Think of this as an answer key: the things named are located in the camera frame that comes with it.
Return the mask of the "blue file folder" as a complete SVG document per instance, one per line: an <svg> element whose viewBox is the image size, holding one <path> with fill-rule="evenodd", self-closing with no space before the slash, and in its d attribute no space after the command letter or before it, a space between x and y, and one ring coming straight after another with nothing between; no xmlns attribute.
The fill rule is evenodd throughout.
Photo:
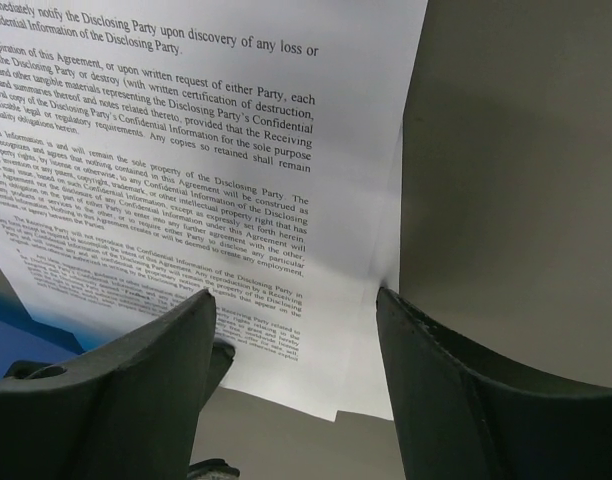
<svg viewBox="0 0 612 480"><path fill-rule="evenodd" d="M16 361L57 363L84 352L71 332L33 320L19 301L0 294L0 378Z"/></svg>

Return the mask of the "printed white paper sheets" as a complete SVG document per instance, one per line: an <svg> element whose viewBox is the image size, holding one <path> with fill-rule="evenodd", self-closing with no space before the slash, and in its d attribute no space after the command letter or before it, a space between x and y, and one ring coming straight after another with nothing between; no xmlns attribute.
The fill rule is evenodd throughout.
<svg viewBox="0 0 612 480"><path fill-rule="evenodd" d="M0 269L86 351L200 290L224 386L392 415L403 114L423 1L0 1Z"/></svg>

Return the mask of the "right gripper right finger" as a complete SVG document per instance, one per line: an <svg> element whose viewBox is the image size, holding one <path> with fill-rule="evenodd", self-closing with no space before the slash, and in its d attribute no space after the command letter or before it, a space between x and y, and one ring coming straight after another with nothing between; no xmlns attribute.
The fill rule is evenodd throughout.
<svg viewBox="0 0 612 480"><path fill-rule="evenodd" d="M376 320L408 479L612 479L612 388L521 364L382 288Z"/></svg>

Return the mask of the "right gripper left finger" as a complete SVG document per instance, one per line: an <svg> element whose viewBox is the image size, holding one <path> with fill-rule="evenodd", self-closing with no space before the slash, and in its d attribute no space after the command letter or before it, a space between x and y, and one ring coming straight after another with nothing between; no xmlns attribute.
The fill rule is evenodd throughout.
<svg viewBox="0 0 612 480"><path fill-rule="evenodd" d="M200 291L25 379L0 380L0 479L183 479L216 325Z"/></svg>

